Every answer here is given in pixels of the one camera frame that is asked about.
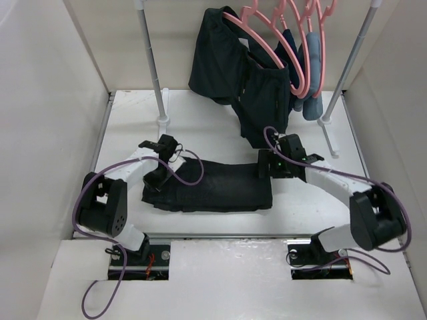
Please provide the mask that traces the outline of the black trousers on hanger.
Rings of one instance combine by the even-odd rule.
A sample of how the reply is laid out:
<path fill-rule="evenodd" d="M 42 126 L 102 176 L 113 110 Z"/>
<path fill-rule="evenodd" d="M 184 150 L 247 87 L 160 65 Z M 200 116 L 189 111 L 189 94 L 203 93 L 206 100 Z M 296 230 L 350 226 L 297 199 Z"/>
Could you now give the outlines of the black trousers on hanger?
<path fill-rule="evenodd" d="M 205 10 L 195 43 L 189 88 L 220 105 L 231 105 L 241 136 L 254 149 L 267 148 L 264 128 L 285 133 L 290 107 L 290 74 L 223 14 L 228 6 Z"/>

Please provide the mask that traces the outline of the white rack foot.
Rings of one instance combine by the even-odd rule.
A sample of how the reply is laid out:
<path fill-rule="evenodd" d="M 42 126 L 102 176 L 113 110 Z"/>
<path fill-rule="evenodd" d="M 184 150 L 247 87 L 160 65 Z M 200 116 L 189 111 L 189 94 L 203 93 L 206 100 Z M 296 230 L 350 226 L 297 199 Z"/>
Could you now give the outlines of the white rack foot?
<path fill-rule="evenodd" d="M 340 156 L 340 148 L 331 121 L 323 121 L 320 118 L 318 119 L 318 125 L 322 128 L 331 156 L 337 159 Z"/>
<path fill-rule="evenodd" d="M 157 118 L 159 138 L 163 134 L 167 134 L 167 130 L 170 124 L 169 102 L 170 102 L 170 90 L 169 88 L 165 87 L 161 90 L 161 99 L 157 103 L 157 107 L 159 111 L 159 117 Z"/>

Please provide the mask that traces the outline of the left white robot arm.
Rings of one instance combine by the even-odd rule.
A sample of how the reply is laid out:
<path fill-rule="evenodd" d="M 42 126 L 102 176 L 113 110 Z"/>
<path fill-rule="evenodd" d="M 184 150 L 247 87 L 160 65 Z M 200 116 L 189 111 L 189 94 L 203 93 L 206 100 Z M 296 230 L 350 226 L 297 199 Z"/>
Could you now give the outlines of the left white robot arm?
<path fill-rule="evenodd" d="M 140 182 L 150 191 L 159 191 L 185 163 L 176 156 L 177 147 L 172 136 L 163 134 L 156 143 L 143 141 L 121 165 L 100 176 L 88 173 L 83 181 L 85 193 L 75 214 L 76 224 L 119 243 L 132 263 L 145 263 L 149 258 L 149 237 L 127 221 L 127 194 Z M 96 180 L 87 186 L 94 177 Z"/>

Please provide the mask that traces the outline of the right rack pole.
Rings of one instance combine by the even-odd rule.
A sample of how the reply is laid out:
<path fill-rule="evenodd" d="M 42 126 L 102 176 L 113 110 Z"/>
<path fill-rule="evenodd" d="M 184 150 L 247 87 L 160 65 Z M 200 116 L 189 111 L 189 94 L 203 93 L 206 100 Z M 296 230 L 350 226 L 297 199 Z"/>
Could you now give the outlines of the right rack pole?
<path fill-rule="evenodd" d="M 362 26 L 358 32 L 358 35 L 356 37 L 356 40 L 354 41 L 354 44 L 352 46 L 352 49 L 350 51 L 350 54 L 347 58 L 346 64 L 344 65 L 342 74 L 337 82 L 336 88 L 334 89 L 332 98 L 329 102 L 328 108 L 326 109 L 326 112 L 324 113 L 322 117 L 322 121 L 327 123 L 330 121 L 332 112 L 334 110 L 334 107 L 336 106 L 338 97 L 340 96 L 342 89 L 344 88 L 344 84 L 348 78 L 348 75 L 350 74 L 350 71 L 354 65 L 354 62 L 359 54 L 360 48 L 364 42 L 364 39 L 366 37 L 366 34 L 370 28 L 370 25 L 374 19 L 374 16 L 378 10 L 378 8 L 381 6 L 382 0 L 372 0 L 370 2 L 369 10 L 364 18 L 364 21 L 362 23 Z"/>

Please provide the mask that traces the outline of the pink hanger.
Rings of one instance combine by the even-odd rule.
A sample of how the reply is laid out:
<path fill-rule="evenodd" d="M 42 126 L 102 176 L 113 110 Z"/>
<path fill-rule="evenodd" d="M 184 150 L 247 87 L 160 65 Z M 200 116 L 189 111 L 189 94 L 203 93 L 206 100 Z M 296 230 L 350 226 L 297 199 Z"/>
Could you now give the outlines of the pink hanger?
<path fill-rule="evenodd" d="M 298 8 L 296 7 L 295 1 L 279 1 L 278 5 L 276 7 L 274 7 L 274 9 L 273 9 L 272 18 L 269 19 L 270 21 L 273 21 L 273 24 L 275 26 L 276 26 L 277 20 L 281 19 L 283 17 L 283 14 L 284 14 L 284 11 L 286 9 L 287 4 L 289 4 L 290 7 L 292 8 L 294 17 L 296 18 L 296 21 L 298 23 L 298 31 L 300 32 L 302 42 L 305 42 L 306 41 L 305 40 L 306 34 L 304 32 L 303 22 L 304 22 L 304 19 L 306 17 L 309 17 L 313 13 L 314 2 L 313 1 L 305 1 L 304 11 L 302 14 L 300 14 Z M 299 98 L 307 92 L 307 90 L 304 89 L 304 79 L 305 79 L 304 72 L 302 71 L 301 67 L 299 66 L 299 63 L 297 62 L 297 58 L 295 57 L 295 55 L 293 53 L 291 53 L 289 47 L 288 47 L 288 49 L 286 49 L 286 51 L 291 55 L 291 59 L 296 66 L 296 71 L 298 72 L 298 76 L 300 78 L 300 86 L 295 87 L 295 85 L 292 84 L 291 85 L 291 93 Z"/>
<path fill-rule="evenodd" d="M 270 21 L 263 13 L 258 10 L 258 7 L 259 1 L 253 0 L 250 6 L 242 7 L 239 17 L 235 17 L 234 15 L 225 11 L 222 13 L 222 17 L 245 31 L 270 56 L 276 66 L 279 69 L 283 69 L 284 64 L 282 63 L 282 60 L 276 55 L 275 51 L 270 47 L 270 45 L 266 42 L 266 40 L 264 40 L 264 38 L 260 34 L 258 34 L 249 26 L 249 18 L 251 16 L 256 16 L 264 25 L 269 27 L 270 31 L 274 34 L 274 36 L 282 44 L 282 46 L 285 49 L 288 49 L 288 44 L 286 43 L 286 40 L 283 37 L 282 33 L 273 24 L 273 21 Z"/>
<path fill-rule="evenodd" d="M 326 74 L 326 32 L 325 21 L 332 16 L 337 1 L 332 1 L 322 9 L 320 1 L 304 1 L 303 11 L 297 8 L 295 1 L 286 1 L 290 6 L 300 34 L 304 57 L 304 77 L 300 80 L 303 91 L 296 94 L 299 99 L 317 98 L 324 86 Z"/>

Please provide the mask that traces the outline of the right white rack foot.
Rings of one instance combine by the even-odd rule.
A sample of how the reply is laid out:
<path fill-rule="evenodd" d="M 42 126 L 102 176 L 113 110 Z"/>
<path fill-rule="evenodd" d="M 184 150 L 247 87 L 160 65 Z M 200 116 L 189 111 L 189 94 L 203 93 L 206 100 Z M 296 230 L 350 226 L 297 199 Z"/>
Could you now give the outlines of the right white rack foot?
<path fill-rule="evenodd" d="M 340 148 L 331 121 L 323 121 L 320 118 L 318 119 L 318 125 L 322 128 L 331 156 L 337 159 L 340 156 Z"/>

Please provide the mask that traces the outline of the black trousers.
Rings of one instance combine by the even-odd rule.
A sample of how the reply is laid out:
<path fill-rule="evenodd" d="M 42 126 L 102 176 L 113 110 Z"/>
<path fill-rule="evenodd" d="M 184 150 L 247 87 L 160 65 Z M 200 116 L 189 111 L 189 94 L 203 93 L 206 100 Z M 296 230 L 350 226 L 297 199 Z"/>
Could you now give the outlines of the black trousers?
<path fill-rule="evenodd" d="M 193 213 L 196 211 L 233 213 L 266 210 L 272 208 L 272 184 L 269 177 L 258 177 L 258 165 L 223 164 L 186 158 L 177 175 L 187 182 L 199 178 L 195 186 L 184 185 L 174 176 L 162 190 L 150 191 L 144 187 L 141 200 L 156 209 L 171 212 Z"/>
<path fill-rule="evenodd" d="M 285 133 L 290 107 L 290 74 L 223 14 L 228 6 L 205 10 L 195 43 L 189 88 L 220 105 L 231 105 L 241 136 L 254 149 L 267 148 L 264 128 Z"/>

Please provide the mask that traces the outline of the light blue jeans on hanger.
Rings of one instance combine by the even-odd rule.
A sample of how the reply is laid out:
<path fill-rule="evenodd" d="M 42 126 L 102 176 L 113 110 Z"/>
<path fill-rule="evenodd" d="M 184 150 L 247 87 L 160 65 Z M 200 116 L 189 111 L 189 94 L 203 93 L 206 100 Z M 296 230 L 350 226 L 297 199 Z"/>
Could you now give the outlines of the light blue jeans on hanger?
<path fill-rule="evenodd" d="M 323 113 L 323 102 L 322 97 L 314 97 L 314 94 L 320 87 L 320 76 L 321 76 L 321 42 L 320 36 L 316 32 L 309 32 L 308 34 L 308 46 L 310 53 L 310 72 L 311 81 L 310 88 L 308 90 L 308 96 L 305 99 L 294 99 L 294 110 L 302 112 L 303 118 L 306 121 L 317 121 Z"/>

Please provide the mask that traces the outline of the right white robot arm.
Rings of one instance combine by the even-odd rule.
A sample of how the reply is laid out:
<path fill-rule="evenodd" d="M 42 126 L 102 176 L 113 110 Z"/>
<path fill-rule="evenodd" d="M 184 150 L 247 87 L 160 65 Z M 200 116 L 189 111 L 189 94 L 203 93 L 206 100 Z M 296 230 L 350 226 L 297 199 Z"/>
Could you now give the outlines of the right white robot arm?
<path fill-rule="evenodd" d="M 308 155 L 298 135 L 281 135 L 265 127 L 268 148 L 258 154 L 260 176 L 273 179 L 299 179 L 337 199 L 348 209 L 350 222 L 329 227 L 310 237 L 307 245 L 289 245 L 290 257 L 302 267 L 331 264 L 340 251 L 385 251 L 384 244 L 406 236 L 397 249 L 405 251 L 412 242 L 408 213 L 387 183 L 333 168 L 322 156 Z"/>

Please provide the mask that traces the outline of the navy trousers on hanger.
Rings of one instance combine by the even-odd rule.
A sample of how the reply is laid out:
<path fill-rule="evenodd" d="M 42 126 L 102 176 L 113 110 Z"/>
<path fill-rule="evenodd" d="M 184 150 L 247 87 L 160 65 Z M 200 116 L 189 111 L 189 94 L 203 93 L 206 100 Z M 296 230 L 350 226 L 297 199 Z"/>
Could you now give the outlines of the navy trousers on hanger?
<path fill-rule="evenodd" d="M 295 55 L 297 58 L 297 62 L 304 72 L 304 89 L 307 92 L 299 97 L 299 99 L 305 99 L 308 96 L 308 89 L 310 88 L 311 81 L 311 65 L 307 64 L 307 61 L 310 60 L 309 46 L 308 46 L 308 35 L 305 37 L 305 42 L 301 42 L 300 46 L 297 48 L 294 36 L 289 29 L 285 29 L 282 32 L 282 36 L 285 40 L 285 44 L 290 48 L 291 53 Z M 284 62 L 284 69 L 281 70 L 282 79 L 281 82 L 285 83 L 287 86 L 292 84 L 296 85 L 296 87 L 300 86 L 300 78 L 298 76 L 298 72 L 296 71 L 296 66 L 291 59 L 291 55 L 286 51 L 285 46 L 278 41 L 276 48 L 274 49 L 274 53 L 280 58 L 281 62 Z"/>

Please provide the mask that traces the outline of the left white rack foot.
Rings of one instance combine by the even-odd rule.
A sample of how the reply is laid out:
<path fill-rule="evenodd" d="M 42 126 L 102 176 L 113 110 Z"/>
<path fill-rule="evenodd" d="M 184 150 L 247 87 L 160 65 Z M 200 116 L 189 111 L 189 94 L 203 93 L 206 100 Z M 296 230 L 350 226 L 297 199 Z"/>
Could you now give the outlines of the left white rack foot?
<path fill-rule="evenodd" d="M 161 99 L 157 103 L 157 107 L 159 111 L 159 117 L 157 118 L 159 138 L 163 134 L 167 134 L 167 130 L 170 124 L 169 102 L 170 102 L 170 90 L 169 88 L 165 87 L 161 90 Z"/>

